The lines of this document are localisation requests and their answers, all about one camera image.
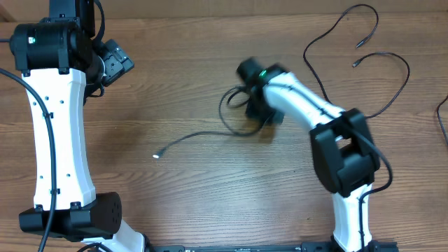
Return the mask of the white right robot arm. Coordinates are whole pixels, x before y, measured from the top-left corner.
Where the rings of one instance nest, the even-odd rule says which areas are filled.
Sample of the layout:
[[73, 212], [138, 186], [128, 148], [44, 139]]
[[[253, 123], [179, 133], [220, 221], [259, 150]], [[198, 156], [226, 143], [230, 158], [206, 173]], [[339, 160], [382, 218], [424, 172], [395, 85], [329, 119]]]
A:
[[335, 248], [364, 249], [372, 240], [366, 194], [380, 167], [365, 116], [324, 101], [280, 64], [265, 68], [250, 57], [237, 75], [248, 92], [252, 116], [291, 116], [309, 133], [314, 171], [332, 195]]

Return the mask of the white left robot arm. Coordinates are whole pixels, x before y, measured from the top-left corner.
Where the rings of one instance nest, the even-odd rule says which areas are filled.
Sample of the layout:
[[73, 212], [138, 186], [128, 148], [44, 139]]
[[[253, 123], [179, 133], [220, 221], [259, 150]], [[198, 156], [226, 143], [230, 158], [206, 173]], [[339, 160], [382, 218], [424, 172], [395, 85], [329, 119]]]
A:
[[36, 150], [33, 206], [20, 229], [80, 242], [84, 251], [150, 251], [146, 235], [124, 220], [116, 192], [98, 193], [88, 168], [83, 107], [103, 96], [134, 64], [114, 41], [103, 41], [99, 1], [51, 1], [48, 17], [18, 25], [9, 39], [12, 79], [27, 91]]

